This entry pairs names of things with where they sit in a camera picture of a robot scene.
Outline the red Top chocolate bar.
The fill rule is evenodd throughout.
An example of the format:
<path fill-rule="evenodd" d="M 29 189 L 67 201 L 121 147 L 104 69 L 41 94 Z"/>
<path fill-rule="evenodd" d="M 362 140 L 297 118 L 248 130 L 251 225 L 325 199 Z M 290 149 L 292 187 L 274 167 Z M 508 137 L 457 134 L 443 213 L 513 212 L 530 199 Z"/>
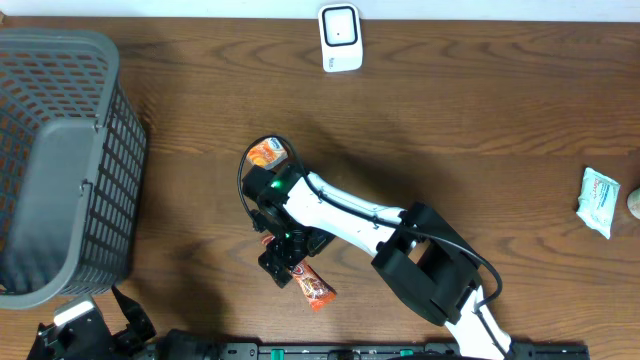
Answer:
<path fill-rule="evenodd" d="M 289 269 L 279 264 L 274 256 L 265 251 L 258 262 L 280 288 L 284 288 L 291 280 L 295 280 L 314 312 L 320 311 L 336 299 L 335 290 L 305 260 L 299 262 L 293 269 Z"/>

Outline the orange Kleenex tissue pack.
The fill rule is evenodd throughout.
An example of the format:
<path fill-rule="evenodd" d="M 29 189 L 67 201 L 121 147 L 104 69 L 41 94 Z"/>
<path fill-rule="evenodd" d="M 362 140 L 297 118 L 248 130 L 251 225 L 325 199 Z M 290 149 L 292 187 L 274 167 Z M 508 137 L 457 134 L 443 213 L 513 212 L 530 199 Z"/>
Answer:
<path fill-rule="evenodd" d="M 275 137 L 269 137 L 253 146 L 246 159 L 253 166 L 272 170 L 288 158 L 288 153 L 281 142 Z"/>

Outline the mint tissue wipes pack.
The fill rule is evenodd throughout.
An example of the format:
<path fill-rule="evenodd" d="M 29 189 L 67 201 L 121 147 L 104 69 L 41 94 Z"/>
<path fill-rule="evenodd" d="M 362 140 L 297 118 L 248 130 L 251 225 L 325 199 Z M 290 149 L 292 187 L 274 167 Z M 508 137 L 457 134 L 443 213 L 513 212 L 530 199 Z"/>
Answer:
<path fill-rule="evenodd" d="M 611 237 L 619 190 L 620 184 L 614 179 L 591 167 L 585 169 L 576 214 L 587 227 L 606 239 Z"/>

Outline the green lid jar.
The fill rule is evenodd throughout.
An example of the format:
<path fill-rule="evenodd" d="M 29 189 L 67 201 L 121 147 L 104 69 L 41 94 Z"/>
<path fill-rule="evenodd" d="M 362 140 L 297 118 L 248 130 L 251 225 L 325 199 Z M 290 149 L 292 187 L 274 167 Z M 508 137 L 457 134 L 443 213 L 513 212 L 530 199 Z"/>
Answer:
<path fill-rule="evenodd" d="M 627 208 L 636 218 L 640 219 L 640 189 L 633 190 L 627 197 Z"/>

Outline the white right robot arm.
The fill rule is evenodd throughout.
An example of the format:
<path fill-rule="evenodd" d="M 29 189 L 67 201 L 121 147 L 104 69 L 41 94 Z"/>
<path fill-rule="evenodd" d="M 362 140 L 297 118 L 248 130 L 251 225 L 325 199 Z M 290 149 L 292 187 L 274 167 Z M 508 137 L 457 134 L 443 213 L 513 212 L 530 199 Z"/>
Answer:
<path fill-rule="evenodd" d="M 399 300 L 436 326 L 444 326 L 462 356 L 508 359 L 511 338 L 488 307 L 480 268 L 494 267 L 431 207 L 383 206 L 339 190 L 301 165 L 278 171 L 254 165 L 237 178 L 242 204 L 256 231 L 273 240 L 260 266 L 279 287 L 294 268 L 340 238 L 371 256 L 372 267 Z"/>

